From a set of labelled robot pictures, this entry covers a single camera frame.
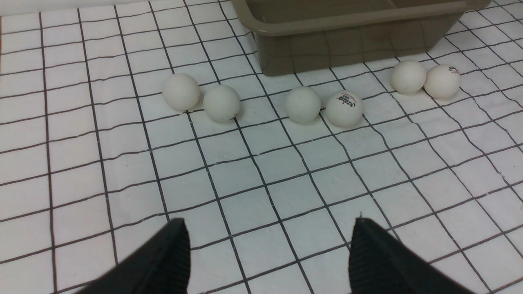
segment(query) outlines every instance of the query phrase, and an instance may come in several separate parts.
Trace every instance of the white surface with black grid lines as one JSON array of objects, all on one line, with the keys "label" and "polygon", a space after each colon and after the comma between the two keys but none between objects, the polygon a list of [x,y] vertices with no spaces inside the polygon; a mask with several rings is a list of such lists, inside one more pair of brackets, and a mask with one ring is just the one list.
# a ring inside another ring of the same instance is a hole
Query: white surface with black grid lines
[{"label": "white surface with black grid lines", "polygon": [[[4,17],[2,292],[74,292],[183,217],[189,293],[349,293],[362,213],[475,292],[521,293],[522,19],[495,0],[413,57],[462,72],[444,102],[393,91],[397,59],[265,77],[230,2]],[[173,72],[234,87],[243,113],[174,113]],[[359,93],[365,119],[294,124],[282,102],[299,85]]]}]

